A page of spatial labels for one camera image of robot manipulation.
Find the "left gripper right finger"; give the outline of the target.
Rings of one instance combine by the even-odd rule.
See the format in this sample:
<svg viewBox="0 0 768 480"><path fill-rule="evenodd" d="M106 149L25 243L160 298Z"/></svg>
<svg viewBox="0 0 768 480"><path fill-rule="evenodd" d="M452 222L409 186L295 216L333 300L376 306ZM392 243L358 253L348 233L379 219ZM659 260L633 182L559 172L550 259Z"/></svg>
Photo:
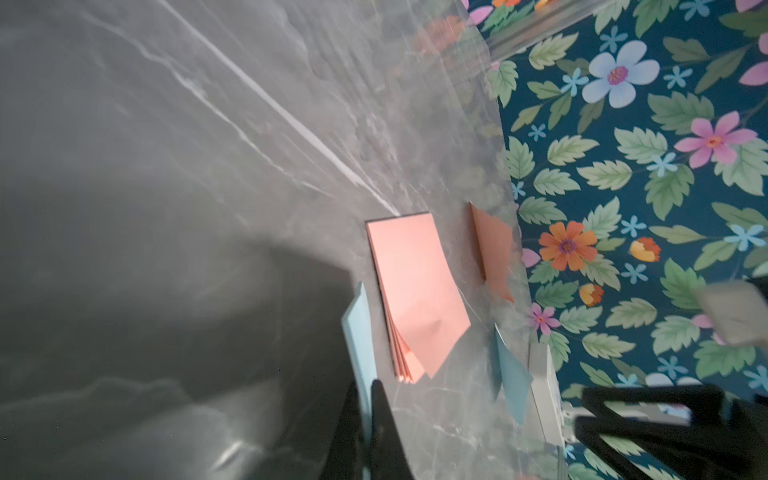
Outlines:
<svg viewBox="0 0 768 480"><path fill-rule="evenodd" d="M413 480L392 410L380 380L371 386L373 435L369 468L373 479Z"/></svg>

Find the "pink memo pad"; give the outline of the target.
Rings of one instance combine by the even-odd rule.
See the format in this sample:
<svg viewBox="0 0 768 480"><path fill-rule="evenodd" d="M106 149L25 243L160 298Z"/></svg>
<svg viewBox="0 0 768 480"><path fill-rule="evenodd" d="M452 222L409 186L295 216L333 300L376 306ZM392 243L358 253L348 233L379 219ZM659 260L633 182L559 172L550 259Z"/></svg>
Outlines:
<svg viewBox="0 0 768 480"><path fill-rule="evenodd" d="M366 224L396 378L435 377L470 327L429 213Z"/></svg>

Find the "blue memo pad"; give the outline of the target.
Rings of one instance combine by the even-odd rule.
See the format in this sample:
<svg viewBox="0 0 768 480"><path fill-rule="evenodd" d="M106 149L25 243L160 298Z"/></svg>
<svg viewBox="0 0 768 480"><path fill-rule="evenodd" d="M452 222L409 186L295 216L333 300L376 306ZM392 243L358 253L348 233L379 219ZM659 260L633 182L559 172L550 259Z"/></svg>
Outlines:
<svg viewBox="0 0 768 480"><path fill-rule="evenodd" d="M352 302L341 320L347 350L358 391L363 439L371 444L373 422L372 384L378 378L375 360L370 308L365 285L360 282Z"/></svg>

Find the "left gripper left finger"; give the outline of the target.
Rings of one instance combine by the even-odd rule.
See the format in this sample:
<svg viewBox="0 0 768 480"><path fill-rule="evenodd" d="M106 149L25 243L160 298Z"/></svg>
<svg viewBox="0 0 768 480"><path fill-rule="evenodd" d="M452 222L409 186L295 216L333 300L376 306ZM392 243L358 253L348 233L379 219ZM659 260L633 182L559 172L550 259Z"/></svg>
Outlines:
<svg viewBox="0 0 768 480"><path fill-rule="evenodd" d="M363 480L367 462L360 395L355 382L346 392L320 480Z"/></svg>

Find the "torn blue sheet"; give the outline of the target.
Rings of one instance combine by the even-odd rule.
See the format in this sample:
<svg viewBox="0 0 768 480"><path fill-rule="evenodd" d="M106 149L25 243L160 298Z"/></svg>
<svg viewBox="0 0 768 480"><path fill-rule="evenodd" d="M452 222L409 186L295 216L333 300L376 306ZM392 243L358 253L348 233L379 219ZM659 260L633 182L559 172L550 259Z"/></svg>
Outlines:
<svg viewBox="0 0 768 480"><path fill-rule="evenodd" d="M525 423L528 398L533 380L527 367L507 346L498 325L494 326L501 385L507 411L519 425Z"/></svg>

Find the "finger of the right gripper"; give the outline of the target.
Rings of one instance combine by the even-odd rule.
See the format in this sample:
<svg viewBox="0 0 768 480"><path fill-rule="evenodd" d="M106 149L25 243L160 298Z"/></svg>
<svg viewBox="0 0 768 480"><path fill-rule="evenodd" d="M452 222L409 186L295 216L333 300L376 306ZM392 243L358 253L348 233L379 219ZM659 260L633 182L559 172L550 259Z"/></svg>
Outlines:
<svg viewBox="0 0 768 480"><path fill-rule="evenodd" d="M593 387L583 391L581 400L582 406L596 416L617 416L607 403L625 402L682 405L690 411L692 420L719 420L726 396L714 385Z"/></svg>
<svg viewBox="0 0 768 480"><path fill-rule="evenodd" d="M648 479L607 443L629 440L682 479L765 479L767 433L749 426L675 425L622 417L579 417L577 439L624 479Z"/></svg>

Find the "torn pink sheet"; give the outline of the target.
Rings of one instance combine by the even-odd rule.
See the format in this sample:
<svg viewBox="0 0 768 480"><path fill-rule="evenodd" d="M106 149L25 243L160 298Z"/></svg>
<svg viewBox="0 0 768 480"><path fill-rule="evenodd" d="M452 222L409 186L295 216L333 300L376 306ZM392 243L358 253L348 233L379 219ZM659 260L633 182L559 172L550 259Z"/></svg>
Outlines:
<svg viewBox="0 0 768 480"><path fill-rule="evenodd" d="M507 284L513 251L512 228L473 203L470 204L470 210L478 240L485 283L495 295L513 303L514 297Z"/></svg>

